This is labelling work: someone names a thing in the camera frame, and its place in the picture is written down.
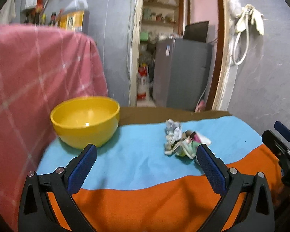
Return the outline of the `silver foil wrapper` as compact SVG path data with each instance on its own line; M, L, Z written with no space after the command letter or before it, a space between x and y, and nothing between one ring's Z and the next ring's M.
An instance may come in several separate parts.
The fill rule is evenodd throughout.
M166 122L165 133L168 138L180 140L182 138L182 124L168 119Z

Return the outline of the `wooden shelf unit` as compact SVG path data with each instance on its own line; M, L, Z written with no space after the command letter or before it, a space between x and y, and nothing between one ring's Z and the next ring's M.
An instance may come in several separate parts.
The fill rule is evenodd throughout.
M141 32L157 35L183 34L185 0L143 0Z

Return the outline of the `green box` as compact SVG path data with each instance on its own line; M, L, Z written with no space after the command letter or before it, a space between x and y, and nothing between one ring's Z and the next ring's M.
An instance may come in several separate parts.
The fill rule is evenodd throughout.
M148 32L141 32L140 33L140 41L148 41L149 33Z

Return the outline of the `pink plaid cloth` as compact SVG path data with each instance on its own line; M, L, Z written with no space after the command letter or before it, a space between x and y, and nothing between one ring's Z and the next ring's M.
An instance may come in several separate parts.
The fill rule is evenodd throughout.
M26 174L55 138L51 110L108 94L95 41L55 27L0 25L0 214L17 229Z

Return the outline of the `yellow plastic bowl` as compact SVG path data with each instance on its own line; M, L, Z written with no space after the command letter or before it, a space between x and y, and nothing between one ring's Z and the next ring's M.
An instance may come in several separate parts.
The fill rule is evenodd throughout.
M120 105L105 96L77 97L54 107L50 120L57 136L67 145L78 149L89 143L101 147L118 128Z

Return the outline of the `large oil jug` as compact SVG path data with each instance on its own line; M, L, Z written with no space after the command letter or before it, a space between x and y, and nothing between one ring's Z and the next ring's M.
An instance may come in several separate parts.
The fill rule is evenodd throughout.
M87 0L72 0L60 15L58 26L65 30L87 34L89 17Z

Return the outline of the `colourful wrapper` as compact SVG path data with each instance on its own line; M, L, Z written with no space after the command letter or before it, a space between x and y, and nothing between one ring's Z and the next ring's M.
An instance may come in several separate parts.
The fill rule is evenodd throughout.
M186 131L179 135L178 132L168 131L166 133L166 144L164 153L167 156L176 155L177 157L196 157L197 147L201 144L209 146L211 140L199 132Z

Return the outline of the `red white sack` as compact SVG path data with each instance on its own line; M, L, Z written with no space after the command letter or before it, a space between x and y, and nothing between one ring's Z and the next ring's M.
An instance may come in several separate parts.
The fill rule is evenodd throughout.
M138 68L138 88L137 88L137 100L145 100L147 96L147 92L149 90L149 82L148 82L148 66L143 63Z

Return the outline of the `dark sauce bottles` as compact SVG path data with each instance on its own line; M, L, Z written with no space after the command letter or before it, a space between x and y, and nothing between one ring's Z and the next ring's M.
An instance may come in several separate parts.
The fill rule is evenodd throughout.
M38 26L46 25L45 10L50 0L37 0L34 8L26 9L24 11L25 18L23 24L34 24Z

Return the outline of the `black monitor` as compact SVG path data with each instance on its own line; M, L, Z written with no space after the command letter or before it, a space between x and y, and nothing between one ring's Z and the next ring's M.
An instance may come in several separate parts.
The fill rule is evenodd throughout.
M209 21L201 21L186 25L183 39L205 43L208 33L208 26Z

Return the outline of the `grey refrigerator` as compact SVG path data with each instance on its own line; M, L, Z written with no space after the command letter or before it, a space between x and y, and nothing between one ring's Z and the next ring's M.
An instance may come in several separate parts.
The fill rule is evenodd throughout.
M210 44L182 38L158 41L152 92L156 106L194 111L205 91L211 60Z

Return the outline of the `white hanging towel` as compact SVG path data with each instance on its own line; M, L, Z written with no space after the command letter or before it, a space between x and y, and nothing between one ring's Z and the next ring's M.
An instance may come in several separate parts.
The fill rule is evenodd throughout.
M15 0L7 0L0 10L0 24L10 24L15 17Z

